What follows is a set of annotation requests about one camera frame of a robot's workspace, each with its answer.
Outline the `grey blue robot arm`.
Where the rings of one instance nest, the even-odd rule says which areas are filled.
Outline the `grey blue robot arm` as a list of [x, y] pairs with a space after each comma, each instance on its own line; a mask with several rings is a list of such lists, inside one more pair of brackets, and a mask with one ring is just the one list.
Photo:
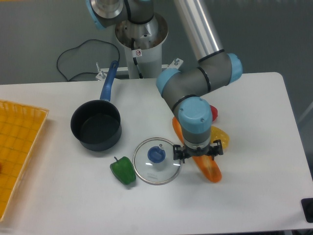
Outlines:
[[235, 54], [224, 51], [204, 1], [175, 1], [199, 64], [188, 72], [161, 68], [168, 27], [151, 0], [89, 0], [86, 6], [98, 28], [114, 25], [129, 77], [156, 78], [161, 97], [182, 129], [183, 145], [173, 147], [174, 159], [222, 155], [221, 142], [211, 140], [212, 112], [202, 96], [238, 80], [243, 67]]

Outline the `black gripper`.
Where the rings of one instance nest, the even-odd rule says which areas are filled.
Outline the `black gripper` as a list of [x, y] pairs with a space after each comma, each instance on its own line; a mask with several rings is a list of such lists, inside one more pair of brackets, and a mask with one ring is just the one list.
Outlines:
[[208, 145], [205, 148], [197, 147], [196, 149], [188, 147], [187, 145], [184, 147], [178, 144], [173, 145], [173, 160], [180, 161], [183, 164], [185, 163], [185, 158], [211, 155], [212, 160], [214, 161], [216, 156], [221, 156], [223, 154], [224, 150], [221, 140], [215, 140], [211, 145]]

